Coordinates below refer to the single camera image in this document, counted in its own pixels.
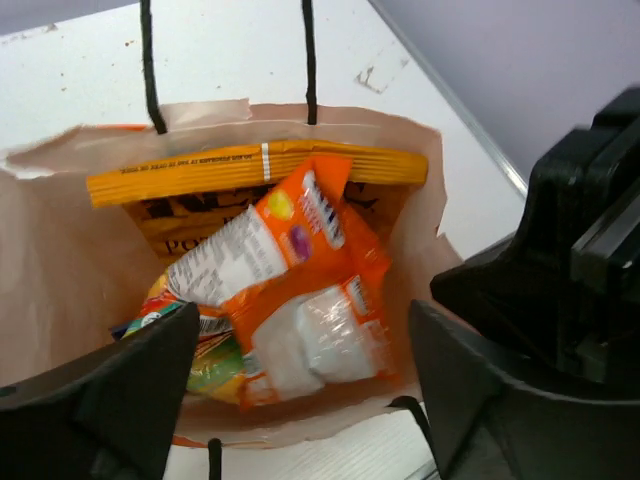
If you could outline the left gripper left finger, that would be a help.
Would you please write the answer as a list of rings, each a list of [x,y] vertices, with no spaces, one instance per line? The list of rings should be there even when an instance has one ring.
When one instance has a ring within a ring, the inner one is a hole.
[[[198,332],[197,308],[186,304],[2,387],[2,478],[162,478]]]

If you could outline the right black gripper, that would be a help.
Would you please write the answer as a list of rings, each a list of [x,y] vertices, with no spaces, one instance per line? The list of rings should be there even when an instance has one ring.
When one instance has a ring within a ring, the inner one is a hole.
[[[434,299],[534,362],[610,385],[639,381],[639,231],[588,242],[639,186],[639,89],[566,134],[532,169],[509,237],[437,275]]]

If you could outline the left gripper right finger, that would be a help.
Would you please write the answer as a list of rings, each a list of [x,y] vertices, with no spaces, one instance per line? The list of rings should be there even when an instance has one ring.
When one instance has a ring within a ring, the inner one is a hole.
[[[638,391],[541,367],[424,301],[408,327],[441,478],[638,478]]]

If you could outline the orange paper bag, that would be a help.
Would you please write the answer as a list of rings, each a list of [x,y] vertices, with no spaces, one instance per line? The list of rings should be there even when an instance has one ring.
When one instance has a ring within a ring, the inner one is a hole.
[[[169,146],[196,147],[209,140],[270,139],[300,132],[424,154],[426,185],[403,210],[392,234],[392,253],[408,285],[421,293],[446,267],[459,263],[439,231],[446,203],[442,137],[412,120],[356,107],[326,107],[245,100],[160,105],[148,98],[154,124],[79,127],[9,161],[48,168],[51,175],[1,177],[1,383],[11,385],[108,346],[101,330],[129,312],[159,264],[128,217],[95,212],[84,180]],[[327,392],[290,411],[266,408],[246,418],[214,403],[181,403],[173,440],[214,436],[235,448],[275,450],[339,441],[372,418],[388,415],[399,388],[369,383]]]

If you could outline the yellow chips bag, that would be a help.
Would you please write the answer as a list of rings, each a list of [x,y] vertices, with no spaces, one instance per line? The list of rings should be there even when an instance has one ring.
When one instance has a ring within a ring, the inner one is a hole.
[[[223,147],[93,175],[94,207],[120,206],[152,251],[169,265],[198,246],[309,157],[352,162],[338,177],[344,197],[382,240],[408,197],[425,182],[428,159],[418,153],[324,140],[277,140]]]

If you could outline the orange snack packet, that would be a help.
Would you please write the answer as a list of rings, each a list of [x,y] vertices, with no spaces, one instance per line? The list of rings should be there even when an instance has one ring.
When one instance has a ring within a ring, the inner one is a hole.
[[[310,156],[171,264],[119,335],[195,304],[187,389],[244,408],[395,380],[382,299],[390,260],[344,200],[351,166],[344,156]]]

